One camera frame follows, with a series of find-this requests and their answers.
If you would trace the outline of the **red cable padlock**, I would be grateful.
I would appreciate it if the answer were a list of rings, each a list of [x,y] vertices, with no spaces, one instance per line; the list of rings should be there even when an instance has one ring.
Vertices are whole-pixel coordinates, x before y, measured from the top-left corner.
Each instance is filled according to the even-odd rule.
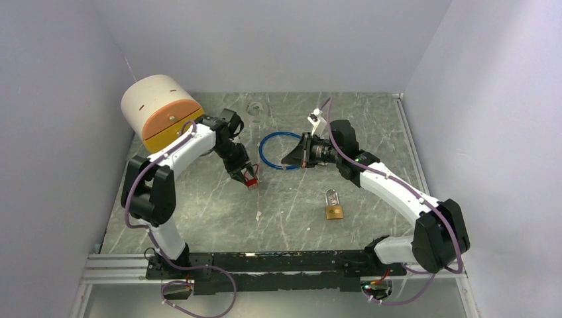
[[[252,168],[246,168],[243,172],[243,177],[245,181],[245,185],[248,190],[253,190],[258,188],[259,180],[257,177],[259,171],[259,164],[253,164]]]

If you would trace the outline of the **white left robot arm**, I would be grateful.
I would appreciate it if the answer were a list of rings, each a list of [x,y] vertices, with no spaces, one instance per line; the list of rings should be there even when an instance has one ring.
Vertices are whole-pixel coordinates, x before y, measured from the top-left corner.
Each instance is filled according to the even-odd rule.
[[[223,109],[216,117],[201,115],[180,129],[179,137],[148,157],[134,156],[127,164],[121,195],[125,225],[148,233],[163,269],[173,278],[190,269],[190,249],[173,219],[176,179],[197,158],[216,153],[229,177],[248,189],[258,187],[257,168],[245,146],[235,141],[244,128],[242,118]]]

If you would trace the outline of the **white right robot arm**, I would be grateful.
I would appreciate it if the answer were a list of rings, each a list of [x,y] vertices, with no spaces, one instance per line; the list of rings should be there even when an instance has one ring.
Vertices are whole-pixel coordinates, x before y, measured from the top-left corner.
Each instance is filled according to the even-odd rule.
[[[344,179],[381,198],[413,226],[410,236],[384,236],[367,246],[364,264],[371,274],[379,275],[398,263],[415,263],[436,274],[450,269],[470,249],[460,205],[452,199],[436,199],[391,172],[378,157],[360,148],[348,120],[331,122],[327,139],[303,133],[282,163],[299,168],[334,164]]]

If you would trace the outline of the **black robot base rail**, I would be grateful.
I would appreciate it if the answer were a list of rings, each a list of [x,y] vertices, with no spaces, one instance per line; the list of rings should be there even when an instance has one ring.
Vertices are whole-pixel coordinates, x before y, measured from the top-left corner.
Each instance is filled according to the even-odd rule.
[[[148,259],[148,280],[191,280],[195,295],[278,290],[337,289],[357,292],[369,279],[405,276],[399,263],[383,264],[365,250],[290,252],[193,252],[191,270],[178,270],[161,256]]]

